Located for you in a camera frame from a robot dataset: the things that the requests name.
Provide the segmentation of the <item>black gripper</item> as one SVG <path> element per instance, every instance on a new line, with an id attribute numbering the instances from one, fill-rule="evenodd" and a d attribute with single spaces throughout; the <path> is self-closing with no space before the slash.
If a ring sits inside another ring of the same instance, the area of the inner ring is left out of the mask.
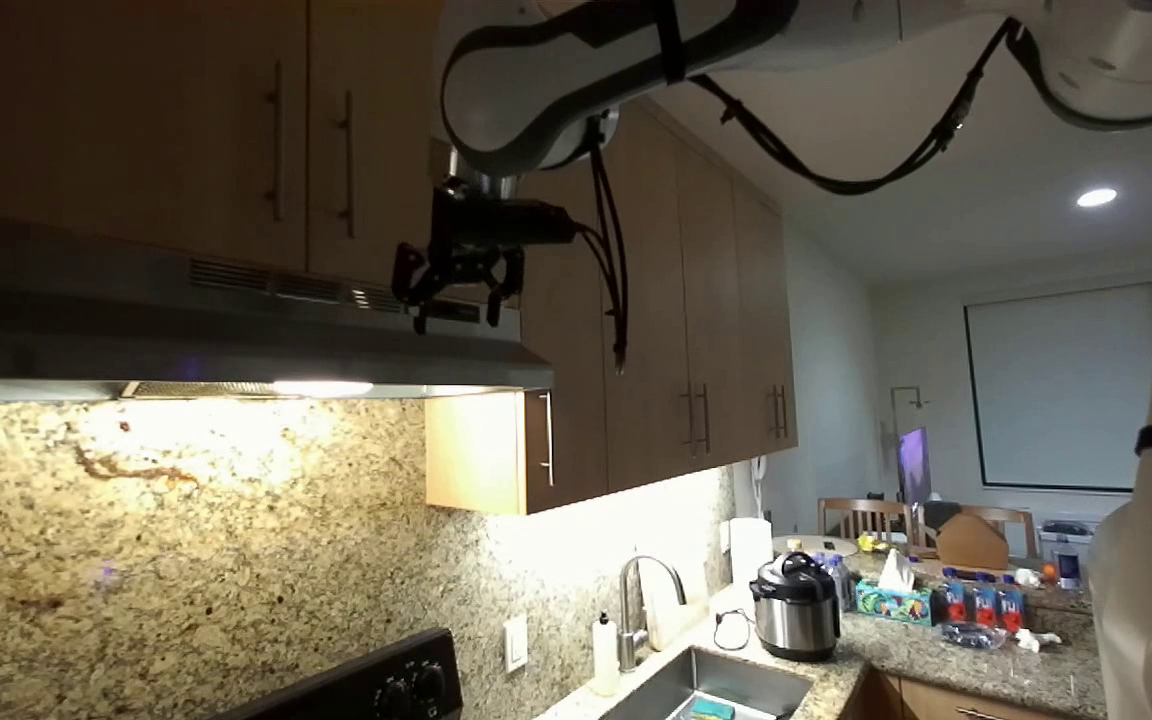
<path id="1" fill-rule="evenodd" d="M 401 242 L 394 258 L 394 296 L 413 301 L 413 326 L 426 334 L 431 304 L 453 282 L 488 290 L 488 324 L 523 290 L 523 251 L 534 242 L 569 242 L 575 218 L 544 198 L 491 198 L 462 186 L 431 190 L 430 242 Z"/>

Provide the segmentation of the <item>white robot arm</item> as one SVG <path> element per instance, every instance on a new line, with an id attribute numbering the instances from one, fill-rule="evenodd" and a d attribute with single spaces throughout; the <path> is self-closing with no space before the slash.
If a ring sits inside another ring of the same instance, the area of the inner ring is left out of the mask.
<path id="1" fill-rule="evenodd" d="M 1152 123 L 1152 0 L 917 0 L 933 28 L 998 11 L 1000 39 L 1045 104 L 1083 127 Z M 876 31 L 840 0 L 453 0 L 436 39 L 436 123 L 470 170 L 436 202 L 471 233 L 441 233 L 396 275 L 426 306 L 485 282 L 519 248 L 507 183 L 594 156 L 617 109 L 666 85 L 710 86 L 724 66 L 840 60 Z M 1131 498 L 1092 542 L 1092 627 L 1110 720 L 1152 720 L 1152 401 L 1138 432 Z"/>

